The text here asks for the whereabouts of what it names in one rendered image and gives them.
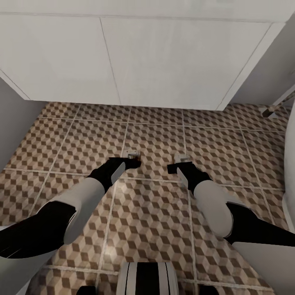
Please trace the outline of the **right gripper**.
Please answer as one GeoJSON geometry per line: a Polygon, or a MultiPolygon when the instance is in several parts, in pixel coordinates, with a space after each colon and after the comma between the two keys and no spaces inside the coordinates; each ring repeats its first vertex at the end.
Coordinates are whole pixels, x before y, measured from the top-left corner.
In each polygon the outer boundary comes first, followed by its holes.
{"type": "Polygon", "coordinates": [[[168,170],[168,173],[169,174],[177,174],[176,172],[176,167],[179,163],[176,163],[176,164],[168,164],[167,165],[167,170],[168,170]]]}

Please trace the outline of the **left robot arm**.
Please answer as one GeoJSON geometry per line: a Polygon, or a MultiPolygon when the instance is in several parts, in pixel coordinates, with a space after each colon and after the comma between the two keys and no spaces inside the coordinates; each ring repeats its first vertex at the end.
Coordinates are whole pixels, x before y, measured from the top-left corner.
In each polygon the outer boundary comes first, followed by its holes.
{"type": "Polygon", "coordinates": [[[138,168],[138,150],[124,150],[39,212],[0,231],[0,295],[16,295],[62,246],[73,243],[119,177],[138,168]]]}

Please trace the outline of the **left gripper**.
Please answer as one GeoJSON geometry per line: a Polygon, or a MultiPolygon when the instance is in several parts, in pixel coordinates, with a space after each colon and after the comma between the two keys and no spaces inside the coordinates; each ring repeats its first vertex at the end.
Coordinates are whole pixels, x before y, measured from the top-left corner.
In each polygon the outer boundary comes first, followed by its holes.
{"type": "Polygon", "coordinates": [[[132,158],[125,158],[125,160],[128,162],[128,167],[127,169],[129,168],[138,168],[141,166],[141,161],[138,161],[138,159],[132,159],[132,158]]]}

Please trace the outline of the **robot trunk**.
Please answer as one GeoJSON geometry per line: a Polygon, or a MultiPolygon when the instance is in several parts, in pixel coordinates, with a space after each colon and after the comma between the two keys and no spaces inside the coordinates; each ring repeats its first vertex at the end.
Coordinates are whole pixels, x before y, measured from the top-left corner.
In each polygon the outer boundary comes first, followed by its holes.
{"type": "Polygon", "coordinates": [[[172,262],[124,262],[116,295],[179,295],[172,262]]]}

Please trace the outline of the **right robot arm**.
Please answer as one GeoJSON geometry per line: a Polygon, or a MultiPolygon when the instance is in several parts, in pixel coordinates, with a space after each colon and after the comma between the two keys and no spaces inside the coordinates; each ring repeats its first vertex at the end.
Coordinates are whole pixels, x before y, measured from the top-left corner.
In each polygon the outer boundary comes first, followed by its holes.
{"type": "Polygon", "coordinates": [[[169,174],[192,191],[211,231],[226,239],[277,295],[295,295],[295,234],[261,220],[242,200],[175,155],[169,174]]]}

